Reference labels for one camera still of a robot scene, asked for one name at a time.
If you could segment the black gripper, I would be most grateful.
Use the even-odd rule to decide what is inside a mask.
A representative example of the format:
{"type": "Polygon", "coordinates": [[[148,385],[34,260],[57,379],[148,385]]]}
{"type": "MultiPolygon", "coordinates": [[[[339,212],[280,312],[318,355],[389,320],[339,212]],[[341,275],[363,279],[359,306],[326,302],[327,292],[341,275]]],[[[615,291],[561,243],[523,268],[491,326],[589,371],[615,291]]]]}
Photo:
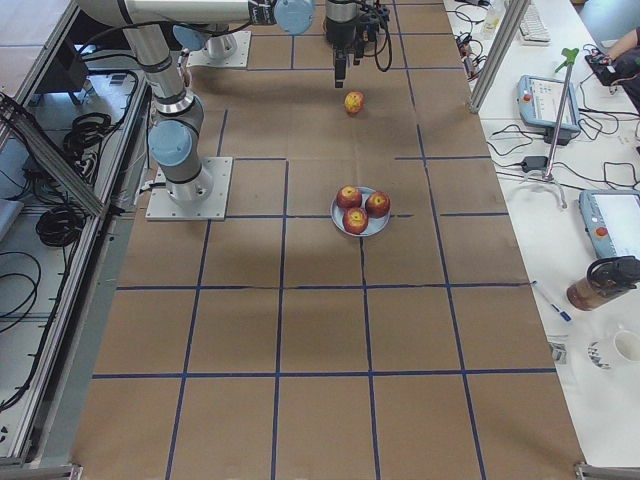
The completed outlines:
{"type": "Polygon", "coordinates": [[[347,60],[353,55],[353,65],[371,57],[377,68],[389,68],[390,60],[382,65],[379,55],[390,49],[388,14],[358,14],[349,21],[324,20],[325,38],[333,50],[334,87],[342,88],[346,78],[347,60]]]}

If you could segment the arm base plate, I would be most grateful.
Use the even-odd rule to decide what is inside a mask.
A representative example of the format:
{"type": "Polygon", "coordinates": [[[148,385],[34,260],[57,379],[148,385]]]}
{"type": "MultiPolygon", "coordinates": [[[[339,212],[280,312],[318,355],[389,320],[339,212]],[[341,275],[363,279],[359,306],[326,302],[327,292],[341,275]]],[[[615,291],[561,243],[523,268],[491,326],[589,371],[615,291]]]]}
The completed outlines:
{"type": "Polygon", "coordinates": [[[149,221],[224,221],[232,177],[232,157],[204,157],[189,183],[169,181],[158,167],[145,218],[149,221]]]}
{"type": "Polygon", "coordinates": [[[188,67],[244,69],[247,67],[251,43],[250,31],[238,31],[211,37],[201,50],[191,52],[188,67]]]}

